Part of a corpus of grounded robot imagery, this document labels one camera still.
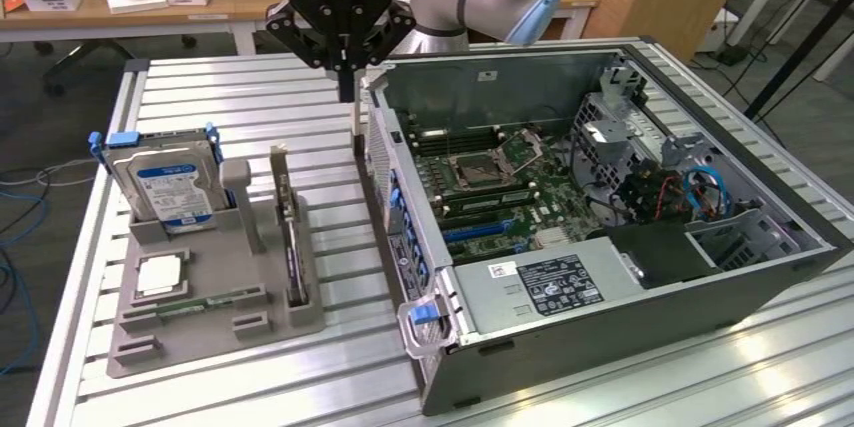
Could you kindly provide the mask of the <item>Nvidia graphics card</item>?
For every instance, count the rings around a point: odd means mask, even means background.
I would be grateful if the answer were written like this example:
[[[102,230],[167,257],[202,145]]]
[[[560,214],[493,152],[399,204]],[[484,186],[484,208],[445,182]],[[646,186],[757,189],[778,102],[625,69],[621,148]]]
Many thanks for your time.
[[[278,204],[277,216],[286,253],[287,299],[291,307],[301,307],[309,304],[310,296],[306,287],[302,247],[298,237],[298,227],[302,222],[301,203],[291,185],[287,156],[289,149],[285,143],[271,147],[270,164]]]

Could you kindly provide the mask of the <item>black office chair base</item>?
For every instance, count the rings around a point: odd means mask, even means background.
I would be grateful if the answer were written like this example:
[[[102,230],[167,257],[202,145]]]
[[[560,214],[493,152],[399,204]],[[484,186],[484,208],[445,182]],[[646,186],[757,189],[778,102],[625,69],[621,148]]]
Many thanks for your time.
[[[135,55],[115,39],[93,39],[83,41],[43,74],[43,88],[50,96],[59,97],[66,92],[65,87],[57,81],[59,75],[73,66],[78,65],[83,59],[99,49],[113,51],[123,60],[135,59]]]

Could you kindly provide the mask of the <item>metal socket cover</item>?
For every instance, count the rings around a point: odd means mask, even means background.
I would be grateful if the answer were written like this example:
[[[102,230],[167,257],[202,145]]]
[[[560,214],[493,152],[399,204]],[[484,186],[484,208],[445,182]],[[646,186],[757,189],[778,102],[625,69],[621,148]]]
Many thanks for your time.
[[[528,128],[522,128],[508,138],[498,151],[512,172],[520,172],[544,155],[541,139]]]

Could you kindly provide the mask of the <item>CPU socket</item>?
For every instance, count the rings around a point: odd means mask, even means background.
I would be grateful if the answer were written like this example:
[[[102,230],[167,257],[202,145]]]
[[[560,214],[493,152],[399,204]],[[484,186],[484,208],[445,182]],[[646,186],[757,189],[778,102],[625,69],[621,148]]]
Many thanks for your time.
[[[452,155],[449,165],[462,190],[484,190],[517,183],[514,167],[498,148]]]

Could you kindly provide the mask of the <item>metal disk bay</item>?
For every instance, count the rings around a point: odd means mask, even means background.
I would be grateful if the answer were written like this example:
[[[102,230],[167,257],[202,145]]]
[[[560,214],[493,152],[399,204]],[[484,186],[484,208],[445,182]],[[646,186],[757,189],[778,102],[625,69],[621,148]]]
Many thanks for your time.
[[[608,102],[601,92],[586,95],[576,115],[580,159],[593,178],[617,188],[644,160],[662,161],[666,132],[629,100]]]

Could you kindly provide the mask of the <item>green motherboard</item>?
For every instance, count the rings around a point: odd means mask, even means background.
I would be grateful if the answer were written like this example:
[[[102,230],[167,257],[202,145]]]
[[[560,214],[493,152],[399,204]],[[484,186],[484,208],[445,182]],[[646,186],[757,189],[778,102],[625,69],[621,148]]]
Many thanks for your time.
[[[514,220],[513,227],[505,234],[456,243],[445,242],[456,265],[540,250],[534,234],[544,228],[562,227],[573,242],[585,241],[596,235],[602,228],[602,221],[592,208],[582,185],[570,175],[569,165],[558,150],[548,145],[549,138],[544,135],[540,125],[528,123],[516,129],[496,125],[454,132],[449,129],[423,127],[417,116],[409,112],[399,113],[398,120],[407,136],[418,180],[426,192],[441,239],[443,240],[442,233],[450,229],[505,219]],[[449,157],[498,148],[522,128],[530,129],[538,135],[544,148],[542,157],[520,172],[514,172],[514,185],[474,191],[462,190],[449,165]],[[447,196],[514,188],[537,189],[541,192],[538,200],[526,206],[460,217],[442,217],[434,210]]]

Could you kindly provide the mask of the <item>grey plastic parts rack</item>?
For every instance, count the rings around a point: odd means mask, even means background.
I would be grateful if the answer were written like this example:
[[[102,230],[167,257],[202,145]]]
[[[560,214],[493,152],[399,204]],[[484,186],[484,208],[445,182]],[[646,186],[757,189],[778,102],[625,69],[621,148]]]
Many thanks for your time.
[[[305,197],[293,186],[301,203],[298,237],[310,301],[291,307],[275,191],[270,200],[250,200],[250,167],[245,161],[226,161],[221,179],[237,190],[237,206],[217,213],[214,228],[155,235],[142,224],[131,227],[107,361],[113,378],[314,334],[326,327]],[[138,298],[142,261],[173,254],[183,258],[178,291]],[[121,318],[129,309],[245,289],[262,293],[239,298],[233,307],[173,317]]]

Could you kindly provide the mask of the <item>silver chipset heatsink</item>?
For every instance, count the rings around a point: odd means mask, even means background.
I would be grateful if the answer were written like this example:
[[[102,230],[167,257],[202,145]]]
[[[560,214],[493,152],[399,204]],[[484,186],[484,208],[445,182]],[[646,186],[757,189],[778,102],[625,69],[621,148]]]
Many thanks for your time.
[[[570,244],[573,240],[562,227],[550,227],[537,231],[534,242],[540,249],[546,249],[557,245]]]

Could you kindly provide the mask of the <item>white side table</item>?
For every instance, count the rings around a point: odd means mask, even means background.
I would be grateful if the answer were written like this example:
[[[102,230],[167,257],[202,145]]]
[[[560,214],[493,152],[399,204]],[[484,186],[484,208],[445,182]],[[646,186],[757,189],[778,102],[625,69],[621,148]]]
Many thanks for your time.
[[[768,61],[768,57],[765,56],[765,49],[780,42],[784,34],[792,27],[796,18],[802,13],[802,10],[806,7],[809,1],[810,0],[786,0],[778,6],[774,13],[766,19],[766,23],[764,24],[764,26],[756,29],[754,35],[758,35],[764,32],[770,22],[777,18],[777,15],[784,7],[788,8],[788,11],[777,22],[774,28],[768,31],[768,38],[758,46],[754,45],[756,37],[752,37],[746,42],[742,42],[742,40],[749,33],[749,30],[770,0],[752,0],[752,4],[744,14],[737,14],[732,10],[729,5],[725,5],[722,7],[710,30],[710,34],[716,34],[720,36],[720,42],[716,44],[717,49],[700,50],[700,53],[706,53],[712,58],[716,59],[716,53],[726,45],[742,45],[752,48],[752,55],[736,66],[726,66],[716,60],[717,64],[714,66],[706,66],[697,63],[694,67],[704,72],[716,72],[722,76],[722,78],[729,83],[729,89],[725,91],[724,95],[728,95],[730,92],[740,92],[738,83],[745,77],[745,74],[757,62]]]

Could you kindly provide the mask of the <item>black power adapter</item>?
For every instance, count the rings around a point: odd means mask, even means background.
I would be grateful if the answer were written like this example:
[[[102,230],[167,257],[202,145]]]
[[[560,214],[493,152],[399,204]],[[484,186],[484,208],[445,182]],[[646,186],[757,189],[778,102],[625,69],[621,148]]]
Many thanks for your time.
[[[726,45],[717,53],[716,60],[726,65],[736,66],[752,55],[752,48],[742,45]]]

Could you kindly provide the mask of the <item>silver CPU chip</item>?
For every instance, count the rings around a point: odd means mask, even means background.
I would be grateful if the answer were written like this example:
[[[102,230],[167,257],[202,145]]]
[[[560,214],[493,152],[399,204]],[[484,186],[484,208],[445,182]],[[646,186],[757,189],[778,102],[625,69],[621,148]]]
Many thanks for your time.
[[[139,266],[135,295],[138,298],[178,291],[182,283],[183,258],[163,255],[146,258]]]

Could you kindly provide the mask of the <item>green RAM stick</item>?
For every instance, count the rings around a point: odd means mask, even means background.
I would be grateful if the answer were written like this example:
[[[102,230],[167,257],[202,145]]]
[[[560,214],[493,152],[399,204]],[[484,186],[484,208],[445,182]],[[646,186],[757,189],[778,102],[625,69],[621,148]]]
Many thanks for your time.
[[[181,301],[169,302],[166,304],[150,305],[126,310],[121,314],[121,318],[123,320],[130,320],[142,318],[147,315],[165,317],[190,315],[223,307],[233,307],[237,304],[237,300],[239,298],[261,293],[261,290],[245,289],[209,297],[185,299]]]

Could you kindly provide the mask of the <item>grey power supply unit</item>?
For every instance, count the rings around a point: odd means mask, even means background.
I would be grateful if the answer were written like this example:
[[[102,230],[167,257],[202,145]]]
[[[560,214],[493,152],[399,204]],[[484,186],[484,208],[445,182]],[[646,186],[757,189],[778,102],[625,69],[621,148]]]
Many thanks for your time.
[[[645,292],[606,237],[458,266],[456,280],[484,335],[572,318]]]

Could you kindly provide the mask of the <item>black stand pole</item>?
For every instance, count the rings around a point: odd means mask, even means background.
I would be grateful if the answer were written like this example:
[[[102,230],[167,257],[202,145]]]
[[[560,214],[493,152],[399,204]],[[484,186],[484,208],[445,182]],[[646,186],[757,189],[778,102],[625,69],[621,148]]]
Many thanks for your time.
[[[837,0],[828,10],[826,14],[821,18],[820,22],[816,24],[814,28],[809,32],[808,36],[802,40],[801,44],[796,48],[794,52],[786,59],[781,68],[776,72],[774,76],[769,80],[766,86],[762,91],[757,95],[756,99],[750,103],[748,109],[744,112],[744,115],[749,120],[754,120],[760,111],[765,107],[766,103],[782,87],[784,83],[797,70],[798,66],[806,59],[809,53],[818,45],[820,41],[844,16],[845,11],[854,3],[854,0]]]

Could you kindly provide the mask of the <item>open black PC case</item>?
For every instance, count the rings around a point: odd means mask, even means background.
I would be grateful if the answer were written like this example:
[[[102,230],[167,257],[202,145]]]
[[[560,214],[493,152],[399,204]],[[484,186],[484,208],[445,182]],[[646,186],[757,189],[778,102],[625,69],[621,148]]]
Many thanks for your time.
[[[740,323],[788,288],[854,253],[850,238],[784,172],[785,150],[702,78],[648,39],[545,42],[401,54],[358,88],[367,124],[357,151],[403,346],[430,415],[485,401]],[[576,115],[588,94],[632,101],[666,132],[662,161],[693,214],[638,224],[580,159]],[[474,331],[398,114],[429,129],[533,123],[588,193],[606,237],[645,289],[572,318]],[[441,319],[414,326],[434,302]]]

